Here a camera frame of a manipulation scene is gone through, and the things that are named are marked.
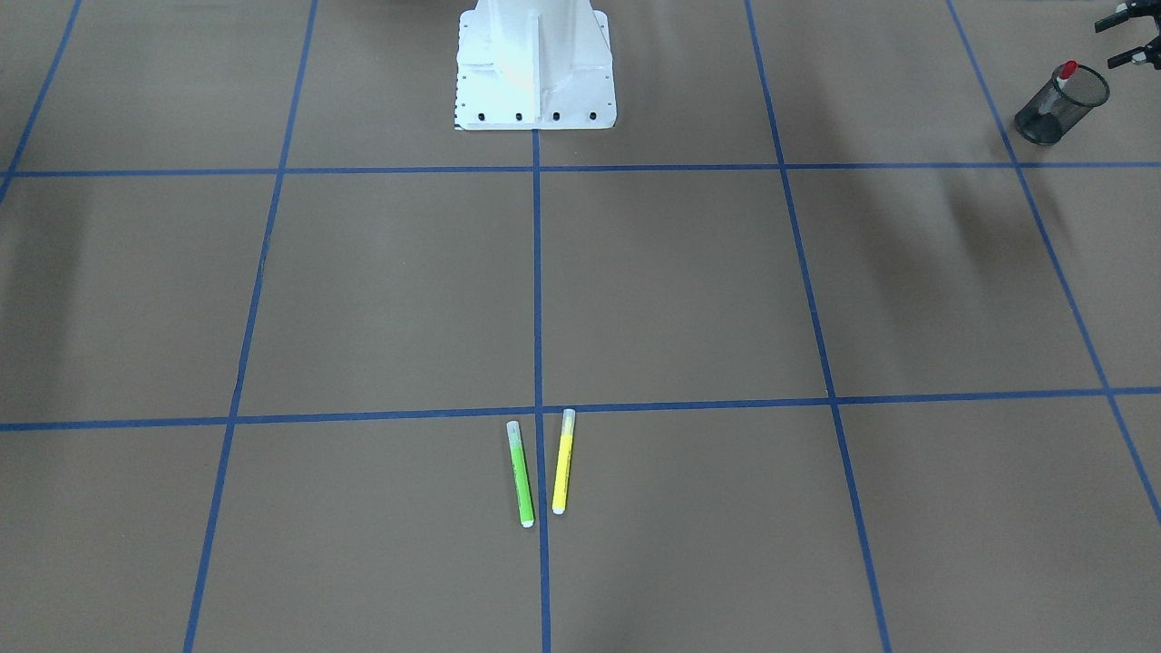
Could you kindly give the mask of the green highlighter pen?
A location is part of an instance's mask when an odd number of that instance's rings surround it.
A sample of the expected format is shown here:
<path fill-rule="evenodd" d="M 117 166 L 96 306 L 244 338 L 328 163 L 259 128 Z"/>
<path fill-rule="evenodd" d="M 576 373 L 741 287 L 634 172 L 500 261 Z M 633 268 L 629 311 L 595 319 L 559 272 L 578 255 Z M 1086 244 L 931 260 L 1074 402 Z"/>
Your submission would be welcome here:
<path fill-rule="evenodd" d="M 509 454 L 511 458 L 512 478 L 517 496 L 517 512 L 520 525 L 531 529 L 535 525 L 535 509 L 533 504 L 533 491 L 531 487 L 531 475 L 528 475 L 527 459 L 525 455 L 525 443 L 522 442 L 522 428 L 518 421 L 509 421 L 505 425 Z"/>

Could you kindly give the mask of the red and white marker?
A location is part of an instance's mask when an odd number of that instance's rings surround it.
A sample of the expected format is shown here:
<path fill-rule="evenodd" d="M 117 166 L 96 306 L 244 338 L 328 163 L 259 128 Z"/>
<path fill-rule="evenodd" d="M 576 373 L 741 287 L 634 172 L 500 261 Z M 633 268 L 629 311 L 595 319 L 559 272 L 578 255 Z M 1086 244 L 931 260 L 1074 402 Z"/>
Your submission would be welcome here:
<path fill-rule="evenodd" d="M 1067 82 L 1069 82 L 1070 77 L 1075 74 L 1077 69 L 1079 69 L 1077 60 L 1066 60 L 1061 64 L 1061 66 L 1059 66 L 1059 69 L 1057 70 L 1057 77 L 1054 77 L 1054 82 L 1057 84 L 1057 88 L 1059 91 L 1063 92 L 1063 88 L 1066 87 Z"/>

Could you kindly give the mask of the near black mesh cup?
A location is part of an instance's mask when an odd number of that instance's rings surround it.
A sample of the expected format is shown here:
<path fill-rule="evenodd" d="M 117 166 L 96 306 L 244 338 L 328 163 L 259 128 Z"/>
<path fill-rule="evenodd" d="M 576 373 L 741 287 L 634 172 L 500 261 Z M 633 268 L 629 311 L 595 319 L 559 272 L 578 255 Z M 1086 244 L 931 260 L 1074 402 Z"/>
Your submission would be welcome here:
<path fill-rule="evenodd" d="M 1054 82 L 1057 70 L 1050 76 L 1050 81 L 1044 82 L 1014 117 L 1016 132 L 1029 143 L 1040 146 L 1057 145 L 1066 132 L 1090 112 L 1106 103 L 1111 95 L 1106 78 L 1083 63 L 1079 63 L 1077 71 L 1061 92 Z"/>

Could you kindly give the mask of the yellow highlighter pen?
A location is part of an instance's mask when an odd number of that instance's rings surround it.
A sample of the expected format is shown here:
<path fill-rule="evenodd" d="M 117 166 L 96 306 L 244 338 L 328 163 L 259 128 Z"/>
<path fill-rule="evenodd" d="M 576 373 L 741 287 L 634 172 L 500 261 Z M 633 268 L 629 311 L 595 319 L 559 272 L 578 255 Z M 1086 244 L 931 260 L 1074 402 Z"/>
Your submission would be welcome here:
<path fill-rule="evenodd" d="M 575 426 L 577 412 L 567 408 L 562 412 L 562 422 L 557 438 L 557 460 L 554 474 L 554 491 L 551 491 L 551 512 L 564 515 L 568 507 L 570 488 L 570 464 L 575 447 Z"/>

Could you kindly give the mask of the brown paper table mat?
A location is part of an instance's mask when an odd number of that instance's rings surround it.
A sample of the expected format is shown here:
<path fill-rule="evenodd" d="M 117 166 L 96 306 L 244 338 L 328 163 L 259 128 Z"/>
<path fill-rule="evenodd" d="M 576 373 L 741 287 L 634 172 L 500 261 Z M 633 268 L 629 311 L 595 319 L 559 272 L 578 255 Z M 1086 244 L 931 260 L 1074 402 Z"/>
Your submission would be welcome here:
<path fill-rule="evenodd" d="M 5 652 L 1158 651 L 1158 73 L 1014 128 L 1151 22 L 599 8 L 469 132 L 473 1 L 3 2 Z"/>

